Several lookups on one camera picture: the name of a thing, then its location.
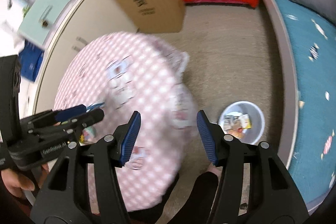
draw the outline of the bed frame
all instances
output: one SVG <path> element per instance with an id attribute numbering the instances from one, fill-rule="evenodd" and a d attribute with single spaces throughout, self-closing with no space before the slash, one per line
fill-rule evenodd
<path id="1" fill-rule="evenodd" d="M 278 156 L 289 168 L 293 156 L 298 123 L 298 88 L 292 46 L 283 17 L 275 0 L 263 0 L 277 37 L 283 74 L 283 124 Z"/>

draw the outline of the floor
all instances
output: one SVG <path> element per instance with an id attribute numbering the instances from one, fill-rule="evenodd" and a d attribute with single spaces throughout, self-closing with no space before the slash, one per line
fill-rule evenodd
<path id="1" fill-rule="evenodd" d="M 277 41 L 263 3 L 256 9 L 238 5 L 187 6 L 182 31 L 159 36 L 190 55 L 184 83 L 211 122 L 216 122 L 232 102 L 251 101 L 265 115 L 261 140 L 277 149 L 283 80 Z M 197 176 L 208 165 L 198 137 L 186 149 L 180 179 L 157 223 L 167 223 L 179 211 Z M 248 202 L 248 189 L 245 176 L 242 203 Z"/>

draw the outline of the white cabinet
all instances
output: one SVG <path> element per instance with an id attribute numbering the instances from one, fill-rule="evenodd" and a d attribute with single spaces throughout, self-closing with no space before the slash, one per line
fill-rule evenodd
<path id="1" fill-rule="evenodd" d="M 86 43 L 116 31 L 137 31 L 115 0 L 83 0 L 71 14 L 48 48 L 48 57 L 40 72 L 33 113 L 53 108 L 66 69 Z"/>

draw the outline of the black pants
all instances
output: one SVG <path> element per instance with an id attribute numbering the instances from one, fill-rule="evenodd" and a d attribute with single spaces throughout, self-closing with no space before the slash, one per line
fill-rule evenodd
<path id="1" fill-rule="evenodd" d="M 130 212 L 131 219 L 145 224 L 155 224 L 163 213 L 163 208 L 174 188 L 179 176 L 167 189 L 162 202 L 153 208 Z M 201 174 L 195 181 L 194 187 L 184 206 L 168 222 L 168 224 L 205 224 L 209 217 L 211 206 L 218 187 L 218 177 L 211 172 Z"/>

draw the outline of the pink checkered tablecloth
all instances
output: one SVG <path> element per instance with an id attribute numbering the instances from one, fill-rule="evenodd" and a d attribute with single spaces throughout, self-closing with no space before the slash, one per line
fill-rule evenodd
<path id="1" fill-rule="evenodd" d="M 91 42 L 68 67 L 54 109 L 104 101 L 95 141 L 141 114 L 131 159 L 116 169 L 128 211 L 155 206 L 174 180 L 184 147 L 197 133 L 197 106 L 182 83 L 188 55 L 152 35 L 112 33 Z M 98 213 L 93 165 L 88 167 L 91 211 Z"/>

